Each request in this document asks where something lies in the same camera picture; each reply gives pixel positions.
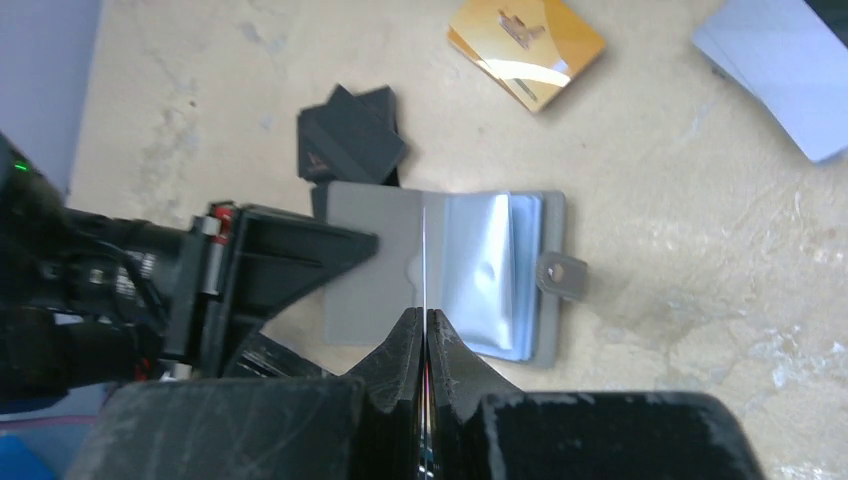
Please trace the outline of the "grey card holder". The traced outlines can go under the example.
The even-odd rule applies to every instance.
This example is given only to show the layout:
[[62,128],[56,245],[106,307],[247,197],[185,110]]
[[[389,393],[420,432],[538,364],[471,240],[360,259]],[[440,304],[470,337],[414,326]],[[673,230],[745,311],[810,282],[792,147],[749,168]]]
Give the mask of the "grey card holder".
[[586,263],[564,252],[568,207],[556,190],[437,193],[330,184],[329,224],[373,233],[379,246],[326,287],[326,342],[380,343],[403,310],[422,306],[423,205],[428,308],[443,311],[478,354],[552,367],[560,306],[581,299],[587,278]]

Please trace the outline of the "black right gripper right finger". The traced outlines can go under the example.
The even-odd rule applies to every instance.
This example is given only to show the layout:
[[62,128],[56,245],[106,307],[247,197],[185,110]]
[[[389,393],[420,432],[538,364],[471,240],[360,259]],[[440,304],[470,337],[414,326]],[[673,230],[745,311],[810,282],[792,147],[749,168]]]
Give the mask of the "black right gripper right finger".
[[524,391],[427,314],[439,479],[760,479],[736,417],[686,391]]

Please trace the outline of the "black credit card stack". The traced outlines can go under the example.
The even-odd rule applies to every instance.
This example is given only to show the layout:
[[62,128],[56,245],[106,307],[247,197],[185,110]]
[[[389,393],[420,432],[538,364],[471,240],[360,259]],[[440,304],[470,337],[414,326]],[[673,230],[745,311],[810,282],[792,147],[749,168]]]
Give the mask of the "black credit card stack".
[[313,216],[327,218],[334,181],[398,187],[398,166],[408,153],[390,86],[353,94],[338,85],[328,100],[297,115],[298,176],[311,182]]

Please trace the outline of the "orange credit card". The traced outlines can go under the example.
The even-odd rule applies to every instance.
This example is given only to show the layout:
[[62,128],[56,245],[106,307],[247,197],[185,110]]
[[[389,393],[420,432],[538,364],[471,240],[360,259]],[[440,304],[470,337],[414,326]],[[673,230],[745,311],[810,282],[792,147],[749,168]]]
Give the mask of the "orange credit card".
[[588,68],[606,41],[563,1],[466,1],[448,41],[528,111],[538,113]]

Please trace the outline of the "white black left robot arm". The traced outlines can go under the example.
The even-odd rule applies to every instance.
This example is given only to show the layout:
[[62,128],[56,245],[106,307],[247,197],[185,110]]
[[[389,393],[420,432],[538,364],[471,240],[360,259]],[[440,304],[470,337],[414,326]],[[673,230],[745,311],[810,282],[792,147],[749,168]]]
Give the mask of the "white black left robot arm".
[[378,249],[374,234],[215,202],[181,230],[68,208],[1,142],[1,408],[155,380],[233,376],[263,326]]

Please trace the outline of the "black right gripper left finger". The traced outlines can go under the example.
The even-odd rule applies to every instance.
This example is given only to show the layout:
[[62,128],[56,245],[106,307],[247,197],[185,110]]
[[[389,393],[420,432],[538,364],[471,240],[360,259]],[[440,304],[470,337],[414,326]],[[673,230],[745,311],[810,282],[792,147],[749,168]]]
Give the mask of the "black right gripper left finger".
[[423,312],[341,376],[142,382],[117,391],[71,479],[416,479]]

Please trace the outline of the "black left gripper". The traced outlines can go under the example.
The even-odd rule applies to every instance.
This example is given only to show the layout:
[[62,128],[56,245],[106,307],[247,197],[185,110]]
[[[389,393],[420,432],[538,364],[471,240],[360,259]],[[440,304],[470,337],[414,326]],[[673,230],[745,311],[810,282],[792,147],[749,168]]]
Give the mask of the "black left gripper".
[[261,331],[375,256],[378,246],[372,233],[255,205],[238,212],[232,201],[209,204],[186,230],[161,227],[158,290],[166,317],[160,357],[207,378],[329,376]]

